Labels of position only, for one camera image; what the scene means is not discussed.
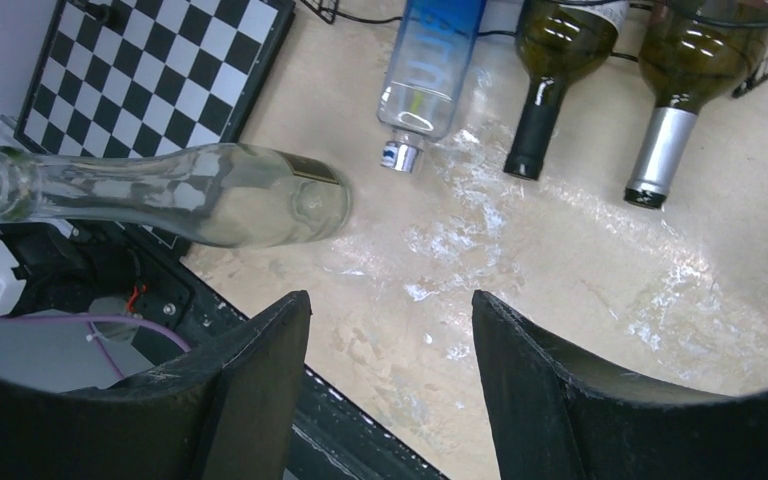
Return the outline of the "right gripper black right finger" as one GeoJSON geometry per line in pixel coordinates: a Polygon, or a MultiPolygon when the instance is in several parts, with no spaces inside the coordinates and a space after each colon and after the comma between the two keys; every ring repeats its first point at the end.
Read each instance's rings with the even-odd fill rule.
{"type": "Polygon", "coordinates": [[[725,396],[623,368],[489,292],[474,348],[505,479],[768,479],[768,390],[725,396]]]}

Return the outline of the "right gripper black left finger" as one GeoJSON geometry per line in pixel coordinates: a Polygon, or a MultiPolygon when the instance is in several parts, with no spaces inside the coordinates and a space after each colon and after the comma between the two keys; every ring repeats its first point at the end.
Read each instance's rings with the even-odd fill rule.
{"type": "Polygon", "coordinates": [[[0,379],[0,479],[279,479],[310,319],[285,295],[251,320],[106,389],[0,379]]]}

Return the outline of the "clear glass bottle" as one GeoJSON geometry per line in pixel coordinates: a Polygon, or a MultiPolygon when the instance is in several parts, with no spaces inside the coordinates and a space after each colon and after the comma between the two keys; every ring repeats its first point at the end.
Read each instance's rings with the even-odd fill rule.
{"type": "Polygon", "coordinates": [[[193,243],[272,247],[334,235],[351,212],[342,174],[311,158],[217,143],[140,159],[0,147],[0,220],[113,221],[193,243]]]}

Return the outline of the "olive wine bottle brown label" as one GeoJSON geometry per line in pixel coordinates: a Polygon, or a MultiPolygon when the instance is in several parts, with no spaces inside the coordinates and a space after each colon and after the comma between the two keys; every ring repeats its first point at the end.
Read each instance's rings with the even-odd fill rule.
{"type": "Polygon", "coordinates": [[[655,104],[626,202],[659,209],[701,109],[754,73],[768,42],[768,1],[659,1],[638,66],[655,104]]]}

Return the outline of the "dark wine bottle Negroamaro label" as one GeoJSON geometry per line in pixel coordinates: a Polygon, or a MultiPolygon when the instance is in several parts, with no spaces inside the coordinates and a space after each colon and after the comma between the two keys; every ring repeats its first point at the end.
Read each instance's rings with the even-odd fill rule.
{"type": "Polygon", "coordinates": [[[503,166],[514,177],[538,180],[569,88],[612,53],[628,1],[527,1],[515,37],[529,90],[503,166]]]}

